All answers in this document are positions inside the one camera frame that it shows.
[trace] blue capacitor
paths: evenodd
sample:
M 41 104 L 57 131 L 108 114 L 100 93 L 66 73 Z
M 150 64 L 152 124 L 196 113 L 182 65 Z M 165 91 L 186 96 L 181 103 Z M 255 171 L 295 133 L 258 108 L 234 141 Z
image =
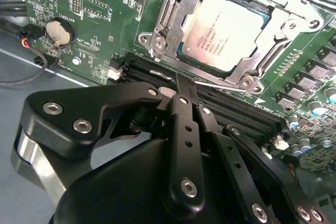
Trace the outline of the blue capacitor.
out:
M 296 115 L 289 115 L 288 116 L 288 125 L 292 129 L 298 129 L 300 124 L 298 122 L 298 117 Z
M 300 139 L 299 145 L 303 152 L 307 152 L 311 150 L 310 141 L 307 138 Z
M 312 101 L 309 103 L 311 113 L 315 116 L 321 116 L 325 113 L 325 108 L 320 101 Z
M 330 103 L 336 103 L 336 87 L 328 87 L 324 91 Z
M 303 154 L 303 151 L 301 150 L 300 145 L 294 144 L 292 145 L 292 153 L 294 157 L 299 157 Z

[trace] chip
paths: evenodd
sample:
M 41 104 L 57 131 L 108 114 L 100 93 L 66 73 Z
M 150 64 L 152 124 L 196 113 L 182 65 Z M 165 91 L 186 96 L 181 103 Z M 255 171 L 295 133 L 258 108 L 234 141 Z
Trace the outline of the chip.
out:
M 288 98 L 282 97 L 279 99 L 278 104 L 282 107 L 291 109 L 294 106 L 294 102 Z
M 315 87 L 316 83 L 317 82 L 315 80 L 309 79 L 308 77 L 302 77 L 298 81 L 299 86 L 301 86 L 305 89 L 308 89 L 308 90 L 312 90 Z
M 192 19 L 182 52 L 224 72 L 250 57 L 264 25 L 262 16 L 227 0 L 203 0 Z
M 336 67 L 336 53 L 333 51 L 328 52 L 325 57 L 322 59 L 325 63 Z
M 311 60 L 306 66 L 308 73 L 316 78 L 324 78 L 329 74 L 329 69 L 322 63 L 315 60 Z
M 305 95 L 306 93 L 302 90 L 299 90 L 297 88 L 291 88 L 287 94 L 295 99 L 298 99 L 298 100 L 301 100 Z

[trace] screw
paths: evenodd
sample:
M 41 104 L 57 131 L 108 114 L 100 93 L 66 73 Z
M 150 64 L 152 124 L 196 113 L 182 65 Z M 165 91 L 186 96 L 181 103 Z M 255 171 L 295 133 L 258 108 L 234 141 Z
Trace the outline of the screw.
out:
M 56 102 L 47 102 L 42 108 L 49 115 L 59 115 L 63 112 L 63 107 Z
M 158 93 L 154 89 L 148 89 L 148 93 L 151 95 L 157 95 Z
M 211 114 L 211 111 L 208 108 L 202 108 L 203 112 L 207 115 Z
M 324 140 L 324 141 L 322 142 L 322 146 L 323 146 L 324 148 L 330 148 L 330 147 L 332 147 L 332 142 L 331 142 L 330 140 Z
M 310 216 L 307 213 L 307 211 L 305 211 L 302 207 L 298 207 L 297 208 L 299 215 L 305 220 L 305 221 L 310 221 Z
M 261 223 L 267 222 L 267 215 L 265 211 L 257 203 L 252 205 L 252 212 Z
M 239 131 L 236 128 L 231 129 L 233 133 L 235 133 L 237 136 L 240 135 Z
M 315 209 L 310 208 L 311 213 L 314 215 L 314 217 L 318 220 L 318 221 L 322 221 L 322 217 L 319 214 L 319 212 L 317 212 Z
M 197 196 L 197 187 L 189 179 L 184 179 L 181 181 L 181 189 L 184 194 L 190 198 L 195 198 Z
M 243 82 L 243 86 L 249 86 L 251 84 L 251 82 L 249 80 L 246 80 Z
M 296 28 L 296 24 L 295 23 L 290 23 L 288 28 L 293 30 L 294 28 Z
M 148 42 L 148 39 L 146 36 L 141 36 L 140 37 L 140 42 L 143 43 L 143 44 L 146 44 Z
M 90 131 L 92 131 L 91 123 L 84 119 L 78 119 L 74 121 L 72 127 L 75 131 L 82 134 L 88 134 Z
M 161 41 L 158 41 L 158 42 L 156 43 L 156 46 L 157 46 L 158 48 L 162 48 L 163 44 L 162 44 Z
M 80 65 L 82 63 L 82 60 L 78 57 L 73 57 L 72 63 L 76 66 Z
M 187 104 L 187 103 L 188 103 L 188 101 L 187 101 L 185 98 L 183 98 L 183 97 L 180 98 L 180 101 L 181 101 L 182 103 L 184 103 L 184 104 Z

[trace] cpu socket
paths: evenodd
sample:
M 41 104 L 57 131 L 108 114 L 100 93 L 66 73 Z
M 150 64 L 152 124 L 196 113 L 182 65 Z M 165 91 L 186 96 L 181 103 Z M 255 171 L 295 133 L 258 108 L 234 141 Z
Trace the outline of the cpu socket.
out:
M 258 94 L 263 76 L 293 40 L 323 26 L 310 3 L 289 2 L 164 0 L 154 31 L 139 34 L 139 43 L 156 62 L 198 84 Z

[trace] gray surface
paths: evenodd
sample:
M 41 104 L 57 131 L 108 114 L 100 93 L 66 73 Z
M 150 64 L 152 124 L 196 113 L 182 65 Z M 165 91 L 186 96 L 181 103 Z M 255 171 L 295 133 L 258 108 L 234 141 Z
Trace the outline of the gray surface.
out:
M 0 34 L 0 49 L 17 55 L 30 55 L 30 51 L 21 47 L 19 41 Z M 31 76 L 38 69 L 0 50 L 0 80 L 17 80 Z M 76 88 L 78 85 L 44 73 L 39 79 L 14 87 L 0 86 L 0 223 L 1 224 L 40 224 L 48 223 L 55 206 L 47 193 L 14 172 L 10 163 L 10 154 L 16 135 L 19 118 L 25 98 L 36 91 Z M 92 166 L 98 167 L 110 159 L 124 153 L 141 143 L 148 136 L 133 140 L 116 141 L 94 151 Z

